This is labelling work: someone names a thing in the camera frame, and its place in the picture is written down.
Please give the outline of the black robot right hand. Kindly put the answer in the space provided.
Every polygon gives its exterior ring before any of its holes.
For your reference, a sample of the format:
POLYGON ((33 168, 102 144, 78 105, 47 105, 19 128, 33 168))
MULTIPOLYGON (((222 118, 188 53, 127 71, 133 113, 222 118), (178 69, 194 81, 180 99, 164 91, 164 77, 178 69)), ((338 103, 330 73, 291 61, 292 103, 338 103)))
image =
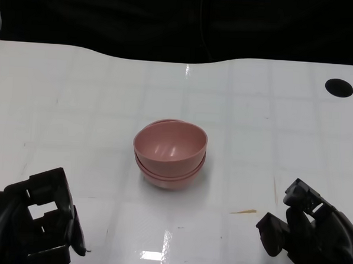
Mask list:
POLYGON ((294 264, 353 264, 353 224, 305 182, 285 191, 286 221, 267 213, 257 224, 268 255, 287 251, 294 264))

